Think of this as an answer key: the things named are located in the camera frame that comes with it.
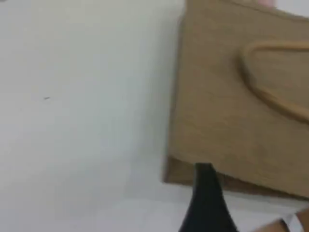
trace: white surface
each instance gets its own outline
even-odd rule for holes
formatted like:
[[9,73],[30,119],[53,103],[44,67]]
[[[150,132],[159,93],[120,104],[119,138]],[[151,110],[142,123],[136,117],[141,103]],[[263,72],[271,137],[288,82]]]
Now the white surface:
[[[279,5],[309,14],[307,1],[291,4]],[[0,231],[178,230],[191,190],[160,180],[182,10],[181,0],[0,4]],[[305,206],[225,196],[242,232]]]

